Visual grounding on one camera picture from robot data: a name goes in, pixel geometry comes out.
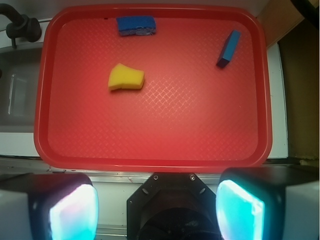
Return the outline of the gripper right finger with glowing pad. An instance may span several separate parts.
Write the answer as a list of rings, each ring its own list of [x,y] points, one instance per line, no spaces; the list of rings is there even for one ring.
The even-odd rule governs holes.
[[[319,168],[228,168],[220,176],[215,205],[225,240],[318,240]]]

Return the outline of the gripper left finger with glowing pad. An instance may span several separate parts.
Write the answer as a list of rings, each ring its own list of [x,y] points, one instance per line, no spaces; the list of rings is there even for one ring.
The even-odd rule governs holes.
[[[84,173],[0,175],[2,240],[93,240],[98,193]]]

